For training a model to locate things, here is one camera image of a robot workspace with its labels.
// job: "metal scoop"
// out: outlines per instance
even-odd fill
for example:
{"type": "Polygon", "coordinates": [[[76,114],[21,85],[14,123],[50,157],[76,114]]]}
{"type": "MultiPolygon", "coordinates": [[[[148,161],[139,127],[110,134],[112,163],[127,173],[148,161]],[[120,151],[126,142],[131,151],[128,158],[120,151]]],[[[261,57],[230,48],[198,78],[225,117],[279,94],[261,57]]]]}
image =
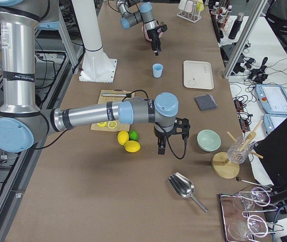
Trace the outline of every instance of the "metal scoop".
{"type": "Polygon", "coordinates": [[[175,190],[175,192],[182,198],[191,197],[195,203],[205,212],[207,213],[207,208],[198,201],[198,199],[193,195],[194,193],[194,184],[186,177],[176,172],[169,176],[168,181],[171,186],[175,190]]]}

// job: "office chair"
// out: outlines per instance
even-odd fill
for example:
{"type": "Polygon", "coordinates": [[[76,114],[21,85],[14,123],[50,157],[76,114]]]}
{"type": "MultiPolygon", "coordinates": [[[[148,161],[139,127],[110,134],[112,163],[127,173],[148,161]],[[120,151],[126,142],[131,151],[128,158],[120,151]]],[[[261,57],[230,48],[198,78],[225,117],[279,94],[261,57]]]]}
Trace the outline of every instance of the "office chair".
{"type": "Polygon", "coordinates": [[[284,38],[284,35],[287,36],[287,0],[271,1],[265,19],[287,50],[287,40],[284,38]]]}

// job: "lime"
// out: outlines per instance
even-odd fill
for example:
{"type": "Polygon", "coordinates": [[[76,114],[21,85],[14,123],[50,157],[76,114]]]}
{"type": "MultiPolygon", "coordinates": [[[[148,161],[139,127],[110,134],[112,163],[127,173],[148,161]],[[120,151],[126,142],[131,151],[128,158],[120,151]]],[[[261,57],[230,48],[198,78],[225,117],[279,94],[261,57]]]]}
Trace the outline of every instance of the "lime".
{"type": "Polygon", "coordinates": [[[116,121],[109,121],[107,123],[107,126],[110,128],[110,129],[115,129],[117,126],[118,126],[118,123],[116,121]]]}
{"type": "Polygon", "coordinates": [[[134,153],[134,152],[137,152],[138,150],[140,150],[141,146],[138,142],[136,142],[134,140],[130,140],[130,141],[125,143],[124,148],[128,152],[134,153]]]}
{"type": "Polygon", "coordinates": [[[99,127],[105,127],[107,125],[107,122],[100,122],[100,123],[97,123],[97,125],[99,127]]]}
{"type": "Polygon", "coordinates": [[[130,140],[138,141],[139,139],[138,132],[136,132],[135,130],[131,130],[129,132],[129,137],[130,137],[130,140]]]}
{"type": "Polygon", "coordinates": [[[124,145],[129,141],[129,133],[125,130],[122,130],[118,133],[118,143],[124,145]]]}

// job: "cutting board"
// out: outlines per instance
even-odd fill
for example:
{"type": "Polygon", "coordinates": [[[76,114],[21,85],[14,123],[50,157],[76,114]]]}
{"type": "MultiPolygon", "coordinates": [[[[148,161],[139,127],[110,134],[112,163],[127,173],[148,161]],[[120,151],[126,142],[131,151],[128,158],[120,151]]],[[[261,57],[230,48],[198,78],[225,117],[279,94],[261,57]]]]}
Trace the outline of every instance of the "cutting board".
{"type": "MultiPolygon", "coordinates": [[[[97,104],[107,103],[110,101],[122,101],[122,99],[123,99],[122,97],[103,97],[102,93],[129,93],[129,91],[101,90],[97,104]]],[[[119,120],[116,120],[116,122],[118,125],[114,129],[110,129],[108,126],[99,127],[97,124],[92,124],[91,130],[107,131],[107,132],[119,132],[122,130],[125,130],[125,131],[130,130],[130,125],[122,124],[122,123],[120,123],[119,120]]]]}

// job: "black bottle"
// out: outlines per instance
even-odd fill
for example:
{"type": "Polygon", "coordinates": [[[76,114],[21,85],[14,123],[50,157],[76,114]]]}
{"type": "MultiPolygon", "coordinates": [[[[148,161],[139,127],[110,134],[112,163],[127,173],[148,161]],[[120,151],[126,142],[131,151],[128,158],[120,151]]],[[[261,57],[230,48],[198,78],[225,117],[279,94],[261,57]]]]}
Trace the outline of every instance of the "black bottle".
{"type": "Polygon", "coordinates": [[[238,17],[235,19],[233,27],[229,33],[229,39],[235,39],[238,31],[240,30],[241,24],[243,22],[244,13],[239,13],[238,17]]]}

